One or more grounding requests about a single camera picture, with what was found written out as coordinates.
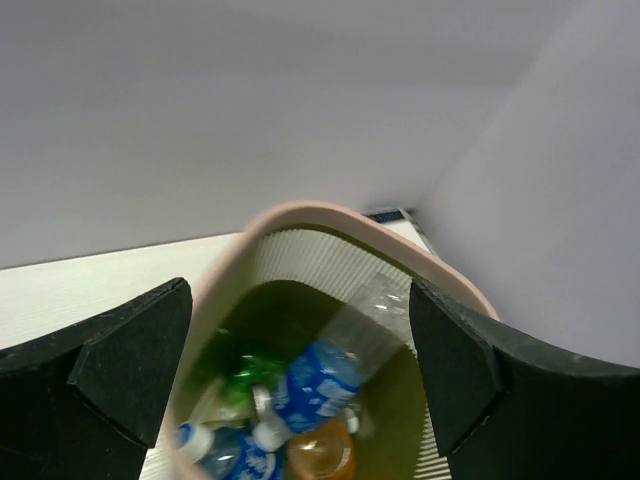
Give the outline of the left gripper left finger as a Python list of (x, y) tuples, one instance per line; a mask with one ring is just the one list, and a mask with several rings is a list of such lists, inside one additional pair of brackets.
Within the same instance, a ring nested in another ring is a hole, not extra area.
[(136, 479), (159, 436), (192, 314), (174, 278), (1, 352), (4, 479)]

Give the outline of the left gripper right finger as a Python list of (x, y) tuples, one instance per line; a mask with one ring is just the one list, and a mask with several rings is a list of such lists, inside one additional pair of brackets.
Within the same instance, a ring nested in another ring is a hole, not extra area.
[(635, 479), (639, 371), (548, 344), (434, 284), (410, 324), (437, 451), (455, 479)]

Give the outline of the orange juice bottle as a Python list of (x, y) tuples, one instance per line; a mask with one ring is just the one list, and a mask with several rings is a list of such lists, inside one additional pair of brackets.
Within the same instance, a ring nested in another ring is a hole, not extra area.
[(346, 426), (336, 418), (292, 437), (286, 459), (286, 479), (351, 480), (355, 476), (353, 441)]

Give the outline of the blue label bottle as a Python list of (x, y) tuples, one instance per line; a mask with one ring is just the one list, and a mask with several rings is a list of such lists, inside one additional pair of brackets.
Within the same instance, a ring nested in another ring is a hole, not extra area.
[(274, 452), (336, 417), (407, 344), (408, 320), (409, 284), (375, 274), (287, 366), (252, 432), (254, 442)]

